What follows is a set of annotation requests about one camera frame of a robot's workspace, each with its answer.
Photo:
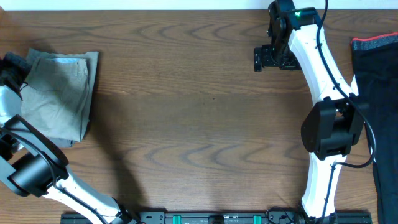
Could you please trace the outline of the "light khaki shorts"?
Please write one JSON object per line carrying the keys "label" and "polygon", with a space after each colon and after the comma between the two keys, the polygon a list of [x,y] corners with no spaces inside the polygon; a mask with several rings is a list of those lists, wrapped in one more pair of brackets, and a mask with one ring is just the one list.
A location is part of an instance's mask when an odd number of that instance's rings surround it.
{"label": "light khaki shorts", "polygon": [[22,89],[22,117],[46,137],[82,141],[89,122],[98,52],[39,58]]}

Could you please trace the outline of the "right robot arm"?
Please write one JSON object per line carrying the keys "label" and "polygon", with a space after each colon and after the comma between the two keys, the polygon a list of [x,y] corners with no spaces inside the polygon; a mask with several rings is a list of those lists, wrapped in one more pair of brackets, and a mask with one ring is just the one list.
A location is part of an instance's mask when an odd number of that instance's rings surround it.
{"label": "right robot arm", "polygon": [[366,120],[366,101],[358,89],[346,83],[328,49],[324,19],[313,7],[297,9],[292,1],[269,4],[271,42],[254,49],[254,70],[266,67],[301,70],[310,89],[312,108],[301,125],[301,138],[308,151],[307,184],[300,208],[286,223],[371,223],[368,212],[338,212],[335,194],[341,168],[358,143]]}

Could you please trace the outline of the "black garment with red waistband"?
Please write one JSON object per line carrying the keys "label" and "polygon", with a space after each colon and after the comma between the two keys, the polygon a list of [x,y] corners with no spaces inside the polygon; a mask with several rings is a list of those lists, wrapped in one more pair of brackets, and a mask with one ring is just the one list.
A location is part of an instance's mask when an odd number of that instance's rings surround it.
{"label": "black garment with red waistband", "polygon": [[376,137],[373,176],[379,223],[397,223],[397,33],[351,41],[359,94]]}

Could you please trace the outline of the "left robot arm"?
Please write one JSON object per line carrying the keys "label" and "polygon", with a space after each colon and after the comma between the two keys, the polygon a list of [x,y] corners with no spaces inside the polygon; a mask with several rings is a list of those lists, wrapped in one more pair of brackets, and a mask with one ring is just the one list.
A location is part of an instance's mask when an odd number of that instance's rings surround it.
{"label": "left robot arm", "polygon": [[91,223],[139,223],[138,215],[78,178],[65,154],[21,116],[30,69],[12,52],[1,59],[1,182],[22,197],[58,201]]}

